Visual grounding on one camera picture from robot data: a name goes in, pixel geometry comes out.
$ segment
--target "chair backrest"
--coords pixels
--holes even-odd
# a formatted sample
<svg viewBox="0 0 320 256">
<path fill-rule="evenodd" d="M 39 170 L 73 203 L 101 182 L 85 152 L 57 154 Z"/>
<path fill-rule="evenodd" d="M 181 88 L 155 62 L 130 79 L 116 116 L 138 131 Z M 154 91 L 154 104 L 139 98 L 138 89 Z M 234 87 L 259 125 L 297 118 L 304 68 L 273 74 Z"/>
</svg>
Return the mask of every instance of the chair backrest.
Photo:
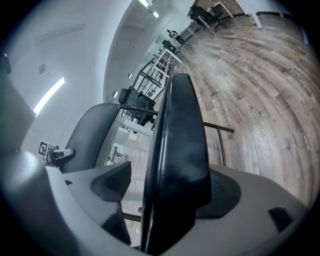
<svg viewBox="0 0 320 256">
<path fill-rule="evenodd" d="M 95 168 L 96 162 L 121 105 L 102 103 L 85 112 L 76 124 L 66 149 L 74 149 L 73 159 L 60 167 L 62 173 Z"/>
</svg>

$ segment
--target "ceiling light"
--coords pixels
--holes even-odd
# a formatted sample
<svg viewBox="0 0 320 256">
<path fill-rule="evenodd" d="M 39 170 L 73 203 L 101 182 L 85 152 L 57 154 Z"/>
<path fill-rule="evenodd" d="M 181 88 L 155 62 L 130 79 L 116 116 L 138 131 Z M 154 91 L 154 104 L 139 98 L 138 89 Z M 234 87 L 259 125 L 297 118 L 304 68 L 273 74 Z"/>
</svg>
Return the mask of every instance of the ceiling light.
<svg viewBox="0 0 320 256">
<path fill-rule="evenodd" d="M 51 98 L 52 95 L 65 83 L 65 79 L 62 77 L 58 82 L 56 82 L 50 90 L 46 92 L 46 94 L 40 99 L 38 104 L 34 108 L 35 117 L 38 116 L 44 105 L 47 103 L 47 101 Z"/>
<path fill-rule="evenodd" d="M 141 4 L 144 5 L 144 7 L 148 7 L 149 6 L 149 3 L 147 0 L 138 0 Z"/>
</svg>

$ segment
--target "fluorescent light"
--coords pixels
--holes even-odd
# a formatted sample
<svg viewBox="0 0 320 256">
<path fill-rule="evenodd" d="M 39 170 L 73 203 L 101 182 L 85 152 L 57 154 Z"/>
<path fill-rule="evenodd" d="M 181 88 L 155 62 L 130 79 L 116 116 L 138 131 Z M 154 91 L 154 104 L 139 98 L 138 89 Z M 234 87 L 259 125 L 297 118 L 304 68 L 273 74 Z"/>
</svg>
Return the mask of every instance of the fluorescent light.
<svg viewBox="0 0 320 256">
<path fill-rule="evenodd" d="M 34 108 L 35 117 L 38 116 L 44 105 L 47 103 L 47 101 L 51 98 L 52 95 L 65 83 L 65 79 L 62 77 L 58 82 L 56 82 L 50 90 L 46 92 L 46 94 L 40 99 L 38 104 Z"/>
<path fill-rule="evenodd" d="M 147 0 L 138 0 L 141 4 L 144 5 L 144 7 L 148 7 L 149 6 L 149 3 Z"/>
</svg>

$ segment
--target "wooden floor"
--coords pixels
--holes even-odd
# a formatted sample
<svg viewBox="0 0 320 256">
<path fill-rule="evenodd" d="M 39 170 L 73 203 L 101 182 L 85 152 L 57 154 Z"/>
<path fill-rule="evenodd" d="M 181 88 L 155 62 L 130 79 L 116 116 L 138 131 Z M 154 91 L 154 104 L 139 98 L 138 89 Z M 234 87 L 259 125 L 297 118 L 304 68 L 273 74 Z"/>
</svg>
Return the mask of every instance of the wooden floor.
<svg viewBox="0 0 320 256">
<path fill-rule="evenodd" d="M 228 167 L 267 177 L 310 205 L 320 182 L 319 64 L 291 20 L 259 19 L 262 29 L 236 17 L 217 33 L 201 30 L 181 48 L 183 64 L 174 73 L 190 75 L 205 122 L 235 129 L 221 132 Z M 209 161 L 222 165 L 217 131 L 205 131 Z M 132 175 L 142 178 L 148 154 L 130 160 Z M 131 189 L 142 192 L 143 182 Z M 141 204 L 124 211 L 138 214 Z M 138 245 L 140 224 L 127 226 Z"/>
</svg>

